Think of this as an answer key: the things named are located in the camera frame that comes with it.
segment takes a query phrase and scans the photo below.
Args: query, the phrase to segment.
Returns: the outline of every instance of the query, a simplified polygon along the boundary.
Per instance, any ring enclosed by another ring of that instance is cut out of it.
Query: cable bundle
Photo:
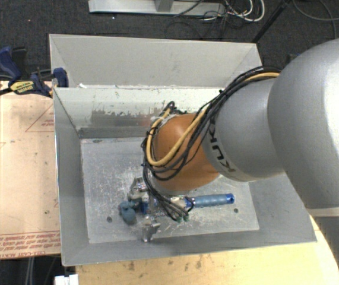
[[[230,98],[230,96],[250,83],[271,77],[277,77],[279,73],[280,70],[277,68],[259,66],[235,78],[224,90],[220,90],[220,94],[218,96],[198,109],[188,129],[180,137],[173,148],[165,155],[165,157],[159,161],[154,159],[152,147],[154,136],[160,129],[160,124],[164,119],[166,119],[171,114],[181,112],[177,110],[174,102],[170,102],[164,108],[157,120],[153,122],[150,131],[147,132],[147,136],[141,144],[144,152],[144,161],[142,164],[143,179],[147,184],[151,195],[158,200],[166,214],[173,220],[178,220],[179,217],[187,216],[190,210],[187,211],[176,204],[173,204],[170,202],[168,197],[160,194],[154,188],[150,176],[153,176],[160,181],[169,181],[170,179],[173,179],[177,174],[179,174],[183,167],[195,157],[203,139],[206,136],[207,130],[205,130],[205,128],[210,126],[210,120],[217,117],[219,111],[223,107],[224,103]],[[175,159],[175,156],[179,152],[179,149],[182,146],[185,138],[189,135],[190,139],[185,147],[185,150]],[[194,147],[199,137],[201,137],[201,142],[197,146],[193,156],[189,158],[189,152],[191,148]]]

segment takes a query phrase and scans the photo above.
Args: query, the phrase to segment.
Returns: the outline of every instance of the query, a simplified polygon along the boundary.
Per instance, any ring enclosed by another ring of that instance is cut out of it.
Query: blue object
[[[233,194],[214,194],[214,195],[203,195],[200,197],[194,198],[194,207],[212,207],[226,204],[233,204],[235,202],[235,197]]]
[[[148,210],[148,203],[147,202],[141,202],[140,203],[140,212],[142,212],[143,214],[147,214],[147,210]]]
[[[68,76],[63,68],[56,68],[53,70],[53,76],[57,79],[58,86],[67,88],[69,87]]]
[[[119,211],[123,217],[123,220],[127,223],[127,224],[132,224],[135,222],[136,220],[136,212],[134,209],[132,209],[131,206],[133,206],[134,204],[128,201],[123,201],[119,204]]]
[[[0,50],[0,68],[9,73],[12,77],[12,81],[21,77],[20,70],[17,68],[16,63],[12,60],[11,48],[9,46],[3,47]]]

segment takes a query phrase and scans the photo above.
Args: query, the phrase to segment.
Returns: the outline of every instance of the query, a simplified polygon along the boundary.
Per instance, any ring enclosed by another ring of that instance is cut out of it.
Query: blue clamp
[[[19,60],[25,58],[26,51],[17,49],[15,55],[16,53],[19,57],[17,62],[13,60],[9,46],[0,50],[0,68],[12,77],[8,83],[9,89],[19,95],[37,94],[50,97],[52,88],[47,86],[39,75],[32,74],[28,79],[29,75],[25,71],[24,60]],[[50,78],[57,79],[58,87],[69,87],[69,80],[63,68],[54,69]]]

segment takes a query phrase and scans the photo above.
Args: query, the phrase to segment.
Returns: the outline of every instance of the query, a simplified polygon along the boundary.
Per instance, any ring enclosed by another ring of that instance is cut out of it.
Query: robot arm
[[[303,53],[280,75],[266,68],[241,75],[196,115],[176,115],[148,139],[145,152],[157,160],[146,164],[164,194],[219,173],[255,181],[286,172],[339,264],[339,39]]]

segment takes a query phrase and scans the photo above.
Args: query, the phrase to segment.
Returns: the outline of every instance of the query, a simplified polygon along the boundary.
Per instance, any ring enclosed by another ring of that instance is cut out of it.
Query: metal stand
[[[176,15],[180,14],[197,2],[175,0],[89,0],[90,13],[131,13],[131,14],[156,14]],[[202,16],[205,13],[223,11],[219,3],[202,2],[185,15]]]

